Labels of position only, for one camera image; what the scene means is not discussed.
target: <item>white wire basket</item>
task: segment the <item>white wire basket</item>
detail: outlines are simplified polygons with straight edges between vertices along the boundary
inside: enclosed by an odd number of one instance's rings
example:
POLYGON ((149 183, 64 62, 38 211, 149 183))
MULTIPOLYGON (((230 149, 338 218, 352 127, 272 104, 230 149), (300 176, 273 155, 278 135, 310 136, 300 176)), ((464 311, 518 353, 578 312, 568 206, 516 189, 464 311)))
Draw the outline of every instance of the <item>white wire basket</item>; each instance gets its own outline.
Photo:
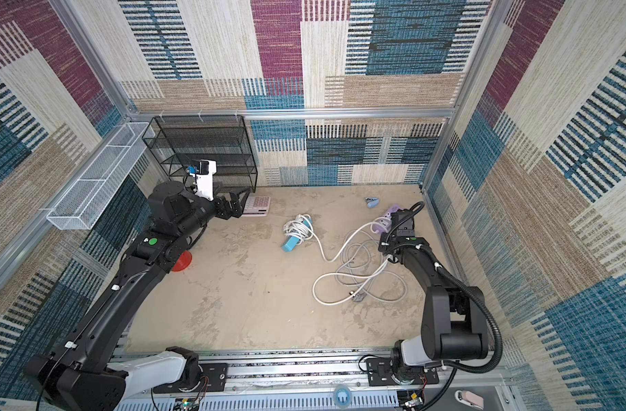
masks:
POLYGON ((120 127, 48 213, 48 221, 59 229, 91 229, 146 149, 144 133, 154 136, 147 122, 120 127))

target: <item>table surface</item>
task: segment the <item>table surface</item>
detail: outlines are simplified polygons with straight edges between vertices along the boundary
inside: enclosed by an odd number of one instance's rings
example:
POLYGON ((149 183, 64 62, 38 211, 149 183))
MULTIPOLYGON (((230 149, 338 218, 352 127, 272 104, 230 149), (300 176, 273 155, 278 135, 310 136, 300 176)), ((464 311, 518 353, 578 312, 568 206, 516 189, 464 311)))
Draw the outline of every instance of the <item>table surface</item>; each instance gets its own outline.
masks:
MULTIPOLYGON (((325 262, 314 239, 292 252, 281 250, 284 223, 297 214, 310 214, 331 258, 347 234, 383 215, 392 204, 408 208, 420 201, 417 185, 259 187, 256 195, 271 196, 268 216, 214 218, 191 250, 191 265, 167 274, 139 308, 126 343, 128 352, 154 352, 173 345, 197 351, 388 347, 420 333, 424 292, 404 266, 387 266, 408 284, 404 300, 387 303, 366 297, 326 307, 314 300, 311 286, 318 276, 334 272, 341 265, 339 259, 325 262), (380 204, 368 209, 365 197, 379 197, 380 204)), ((447 266, 428 207, 416 216, 416 234, 447 266)), ((380 261, 376 245, 368 247, 373 263, 366 274, 380 261)), ((316 289, 317 296, 327 301, 346 297, 350 290, 333 276, 321 280, 316 289)), ((371 291, 393 299, 401 285, 382 274, 371 291)))

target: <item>black cable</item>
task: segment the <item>black cable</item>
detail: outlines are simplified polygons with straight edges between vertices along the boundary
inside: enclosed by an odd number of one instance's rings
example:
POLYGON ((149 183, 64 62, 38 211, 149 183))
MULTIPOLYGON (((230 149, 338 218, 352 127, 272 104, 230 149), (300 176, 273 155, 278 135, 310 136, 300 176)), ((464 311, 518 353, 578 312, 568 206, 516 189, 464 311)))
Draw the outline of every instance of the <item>black cable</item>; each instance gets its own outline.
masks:
POLYGON ((361 370, 362 372, 365 372, 367 374, 367 370, 364 370, 363 368, 361 368, 361 361, 365 360, 366 358, 381 358, 382 360, 390 360, 390 358, 386 358, 386 357, 380 357, 378 355, 372 355, 372 354, 367 354, 362 356, 361 358, 358 359, 358 369, 361 370))
POLYGON ((39 404, 41 403, 41 398, 43 396, 43 392, 44 390, 46 390, 46 384, 48 383, 48 378, 51 376, 51 374, 53 373, 55 367, 57 367, 57 364, 60 363, 60 361, 62 360, 62 358, 64 357, 64 355, 68 352, 68 350, 65 350, 62 355, 60 356, 60 358, 57 358, 57 361, 55 361, 55 363, 53 364, 53 367, 51 368, 50 371, 48 371, 48 374, 46 375, 46 379, 43 381, 43 384, 41 385, 41 389, 39 390, 39 398, 37 399, 37 408, 35 408, 35 411, 39 411, 39 404))
MULTIPOLYGON (((117 285, 121 284, 121 277, 119 276, 119 274, 117 273, 117 285)), ((101 306, 99 306, 99 308, 96 310, 96 312, 94 313, 94 315, 89 318, 89 321, 87 322, 87 324, 82 327, 82 329, 80 330, 80 333, 78 334, 78 336, 73 340, 73 342, 76 342, 79 340, 80 337, 82 337, 82 333, 84 333, 84 331, 87 329, 87 327, 89 327, 89 325, 91 324, 91 322, 94 320, 94 318, 96 317, 96 315, 99 313, 99 311, 101 311, 101 308, 104 307, 104 305, 110 300, 110 298, 112 297, 112 295, 114 295, 114 293, 110 294, 104 301, 103 304, 101 304, 101 306)), ((87 342, 83 342, 83 344, 85 344, 84 349, 85 349, 85 355, 87 356, 87 342)), ((35 411, 39 411, 39 403, 41 402, 41 398, 43 396, 43 392, 46 390, 46 384, 48 383, 48 379, 50 378, 51 374, 53 373, 54 369, 57 367, 57 364, 59 364, 59 362, 62 360, 62 358, 66 355, 67 352, 69 352, 70 349, 66 349, 64 350, 64 352, 62 353, 62 355, 60 356, 60 358, 57 358, 57 361, 55 361, 55 363, 53 364, 53 367, 51 368, 50 371, 48 371, 48 374, 46 374, 46 379, 43 381, 43 384, 41 385, 41 390, 39 390, 39 398, 37 399, 37 407, 35 408, 35 411)))
POLYGON ((201 383, 201 388, 199 389, 199 392, 196 394, 196 397, 194 398, 194 401, 196 402, 196 400, 202 400, 204 398, 206 398, 206 394, 208 393, 208 384, 210 383, 210 380, 208 378, 207 375, 204 375, 203 378, 201 378, 200 380, 201 383))
POLYGON ((153 403, 153 408, 155 408, 155 411, 160 411, 160 408, 158 408, 158 406, 155 404, 155 399, 153 398, 153 388, 151 388, 151 402, 153 403))
POLYGON ((446 366, 455 367, 455 368, 460 369, 461 371, 470 372, 473 374, 483 374, 483 373, 486 373, 495 369, 495 367, 497 367, 498 364, 500 363, 500 359, 502 359, 502 349, 503 349, 502 334, 500 333, 500 327, 498 327, 498 323, 496 322, 496 319, 493 317, 493 314, 491 314, 491 312, 488 310, 488 308, 486 307, 486 304, 484 304, 482 300, 477 298, 477 296, 471 291, 471 289, 469 289, 460 279, 455 278, 453 275, 451 275, 448 272, 448 270, 445 269, 445 267, 443 267, 442 264, 440 264, 440 262, 438 261, 438 259, 436 258, 436 256, 434 255, 434 253, 432 252, 429 246, 418 245, 419 246, 418 248, 416 245, 410 242, 403 242, 402 244, 399 244, 399 245, 403 247, 415 247, 420 251, 424 251, 429 256, 429 258, 433 261, 434 266, 436 267, 436 272, 439 273, 443 278, 451 282, 456 288, 461 290, 465 295, 467 295, 468 298, 475 303, 477 308, 480 309, 482 314, 484 314, 484 317, 486 317, 486 321, 491 327, 491 333, 493 334, 493 341, 494 341, 495 348, 493 351, 493 356, 486 364, 484 364, 483 366, 474 367, 474 366, 467 366, 464 364, 459 364, 458 361, 452 361, 452 360, 444 361, 444 364, 446 366))
POLYGON ((395 251, 395 250, 397 250, 397 249, 401 249, 401 248, 403 248, 403 247, 415 247, 415 246, 417 246, 417 245, 418 245, 418 244, 416 244, 415 242, 401 242, 401 243, 399 243, 399 244, 397 244, 397 245, 394 245, 394 246, 393 246, 393 247, 391 247, 390 249, 387 249, 386 251, 384 251, 384 254, 385 254, 385 255, 392 254, 392 253, 393 253, 393 251, 395 251))
POLYGON ((445 381, 445 384, 443 384, 443 387, 440 389, 438 394, 434 395, 432 401, 426 402, 418 411, 425 411, 429 409, 432 405, 436 404, 438 400, 440 400, 440 397, 443 397, 443 394, 445 394, 445 392, 449 389, 450 384, 452 384, 452 380, 454 380, 454 376, 457 374, 457 369, 458 368, 452 369, 452 372, 449 373, 449 378, 445 381))
POLYGON ((404 224, 405 222, 413 218, 416 214, 422 211, 423 208, 424 208, 424 201, 418 201, 414 205, 412 205, 411 208, 409 209, 410 214, 402 218, 400 221, 398 221, 397 224, 391 227, 391 230, 388 232, 388 235, 386 236, 386 242, 388 242, 391 239, 393 233, 398 229, 399 226, 401 226, 402 224, 404 224))
POLYGON ((194 239, 194 241, 190 242, 189 246, 187 247, 188 250, 190 250, 194 244, 196 244, 196 242, 201 238, 201 235, 203 235, 203 232, 206 231, 206 228, 208 227, 208 225, 206 224, 205 226, 203 226, 201 228, 201 231, 199 232, 199 235, 196 236, 196 238, 194 239))

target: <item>pink object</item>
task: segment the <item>pink object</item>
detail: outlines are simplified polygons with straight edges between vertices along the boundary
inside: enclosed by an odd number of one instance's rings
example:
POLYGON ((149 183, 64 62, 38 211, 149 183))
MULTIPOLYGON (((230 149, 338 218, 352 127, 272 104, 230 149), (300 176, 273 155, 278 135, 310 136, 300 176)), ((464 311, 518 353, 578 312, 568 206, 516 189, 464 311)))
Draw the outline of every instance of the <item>pink object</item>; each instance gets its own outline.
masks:
POLYGON ((399 207, 399 204, 393 204, 388 209, 388 211, 386 211, 386 214, 384 214, 383 217, 379 218, 379 220, 377 221, 379 225, 371 226, 370 230, 375 234, 385 233, 388 230, 390 230, 391 229, 391 213, 397 210, 403 210, 403 209, 399 207))

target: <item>mesh basket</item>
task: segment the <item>mesh basket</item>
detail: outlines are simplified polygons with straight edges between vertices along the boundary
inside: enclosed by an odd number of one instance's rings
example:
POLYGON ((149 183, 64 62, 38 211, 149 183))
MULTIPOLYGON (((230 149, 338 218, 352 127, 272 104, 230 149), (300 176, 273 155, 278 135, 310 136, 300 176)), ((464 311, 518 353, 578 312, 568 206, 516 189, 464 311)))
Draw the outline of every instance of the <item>mesh basket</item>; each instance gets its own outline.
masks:
POLYGON ((141 136, 154 134, 148 126, 140 122, 120 127, 48 213, 48 221, 59 229, 91 229, 146 149, 141 136))
POLYGON ((213 182, 221 192, 240 187, 256 190, 258 170, 242 116, 155 117, 144 143, 165 173, 185 185, 194 182, 186 168, 195 160, 217 162, 213 182))

